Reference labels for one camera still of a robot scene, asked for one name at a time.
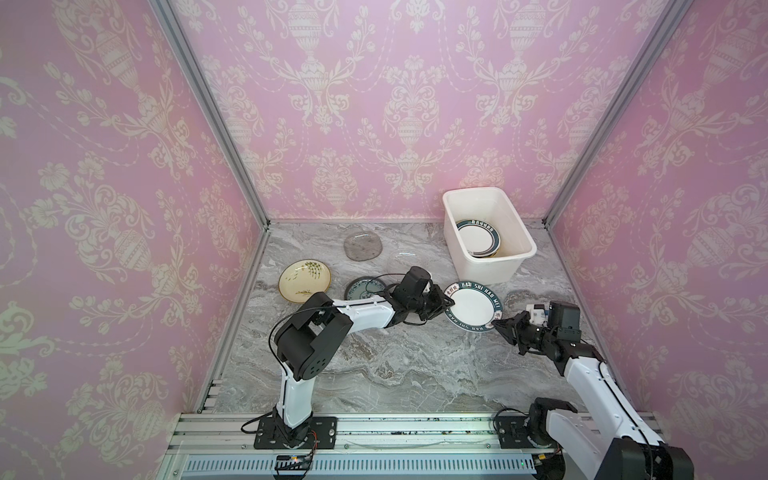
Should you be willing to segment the cream plate with willow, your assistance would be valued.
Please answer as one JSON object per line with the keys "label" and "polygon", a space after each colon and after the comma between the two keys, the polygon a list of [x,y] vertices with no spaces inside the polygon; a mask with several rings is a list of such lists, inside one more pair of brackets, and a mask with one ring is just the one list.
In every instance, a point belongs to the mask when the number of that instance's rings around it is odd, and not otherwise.
{"label": "cream plate with willow", "polygon": [[278,291],[289,302],[304,303],[313,294],[326,292],[331,282],[331,270],[325,263],[315,259],[299,260],[283,270]]}

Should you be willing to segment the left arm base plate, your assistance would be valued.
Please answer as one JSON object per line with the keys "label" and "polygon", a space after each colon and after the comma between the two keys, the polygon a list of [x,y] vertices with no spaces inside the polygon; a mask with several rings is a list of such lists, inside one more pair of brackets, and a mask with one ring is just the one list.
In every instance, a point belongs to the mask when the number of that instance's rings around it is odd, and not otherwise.
{"label": "left arm base plate", "polygon": [[310,416],[295,428],[289,428],[280,417],[270,416],[259,421],[253,447],[256,450],[332,450],[337,430],[338,418],[333,416]]}

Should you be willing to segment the blue floral patterned plate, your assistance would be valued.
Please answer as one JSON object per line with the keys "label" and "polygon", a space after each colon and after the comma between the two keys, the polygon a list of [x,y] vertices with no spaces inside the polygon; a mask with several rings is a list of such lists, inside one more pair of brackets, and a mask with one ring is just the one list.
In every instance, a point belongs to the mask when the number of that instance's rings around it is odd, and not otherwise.
{"label": "blue floral patterned plate", "polygon": [[378,277],[362,276],[350,282],[344,293],[345,300],[362,300],[380,295],[386,288]]}

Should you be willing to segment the white plate green lettered rim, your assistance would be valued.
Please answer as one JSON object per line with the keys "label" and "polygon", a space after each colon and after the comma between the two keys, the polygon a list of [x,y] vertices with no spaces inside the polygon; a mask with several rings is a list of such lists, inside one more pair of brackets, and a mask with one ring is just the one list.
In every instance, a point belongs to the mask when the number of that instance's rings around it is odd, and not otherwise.
{"label": "white plate green lettered rim", "polygon": [[459,281],[449,285],[444,294],[453,301],[445,311],[456,327],[474,333],[493,329],[492,322],[503,317],[500,298],[487,286],[473,281]]}

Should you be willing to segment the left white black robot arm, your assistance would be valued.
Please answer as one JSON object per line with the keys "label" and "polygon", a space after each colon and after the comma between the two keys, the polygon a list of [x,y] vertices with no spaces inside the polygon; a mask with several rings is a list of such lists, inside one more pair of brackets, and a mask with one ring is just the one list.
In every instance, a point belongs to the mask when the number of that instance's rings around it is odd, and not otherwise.
{"label": "left white black robot arm", "polygon": [[312,294],[269,335],[270,351],[281,370],[279,398],[271,412],[256,419],[256,449],[269,447],[330,448],[333,417],[317,417],[312,408],[315,379],[329,365],[344,340],[366,330],[384,330],[415,315],[423,326],[455,305],[431,274],[411,267],[400,282],[360,300],[334,300]]}

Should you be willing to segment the grey smoked glass plate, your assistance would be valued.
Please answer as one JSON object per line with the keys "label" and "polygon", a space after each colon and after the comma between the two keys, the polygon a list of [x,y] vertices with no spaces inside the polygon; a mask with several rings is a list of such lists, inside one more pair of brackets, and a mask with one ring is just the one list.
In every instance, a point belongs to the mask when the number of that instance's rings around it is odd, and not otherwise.
{"label": "grey smoked glass plate", "polygon": [[348,235],[343,248],[350,260],[364,262],[377,258],[383,251],[383,244],[375,232],[360,231]]}

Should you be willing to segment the white plate green red rim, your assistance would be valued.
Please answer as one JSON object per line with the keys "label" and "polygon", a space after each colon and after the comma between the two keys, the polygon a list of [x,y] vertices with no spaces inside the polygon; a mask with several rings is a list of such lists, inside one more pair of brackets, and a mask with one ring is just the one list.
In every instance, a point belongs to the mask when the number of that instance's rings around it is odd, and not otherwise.
{"label": "white plate green red rim", "polygon": [[501,247],[500,234],[487,222],[467,219],[457,222],[456,227],[467,253],[474,258],[493,256]]}

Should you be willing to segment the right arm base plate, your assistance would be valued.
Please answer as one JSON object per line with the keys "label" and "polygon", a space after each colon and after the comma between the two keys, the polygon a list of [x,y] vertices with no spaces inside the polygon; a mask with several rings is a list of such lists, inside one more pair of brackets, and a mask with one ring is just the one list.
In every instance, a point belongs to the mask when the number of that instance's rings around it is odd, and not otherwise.
{"label": "right arm base plate", "polygon": [[557,450],[557,443],[546,431],[541,419],[522,416],[501,416],[492,422],[502,449],[535,448]]}

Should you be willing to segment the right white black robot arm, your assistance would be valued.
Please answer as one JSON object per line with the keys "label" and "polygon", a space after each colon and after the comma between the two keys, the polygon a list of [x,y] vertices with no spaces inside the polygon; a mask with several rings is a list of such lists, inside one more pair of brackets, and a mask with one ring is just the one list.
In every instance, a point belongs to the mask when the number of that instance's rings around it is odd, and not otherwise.
{"label": "right white black robot arm", "polygon": [[520,355],[551,360],[595,425],[584,425],[572,404],[539,397],[527,417],[532,443],[566,453],[587,479],[692,479],[690,456],[669,445],[634,409],[603,356],[582,339],[580,320],[578,306],[552,301],[491,322]]}

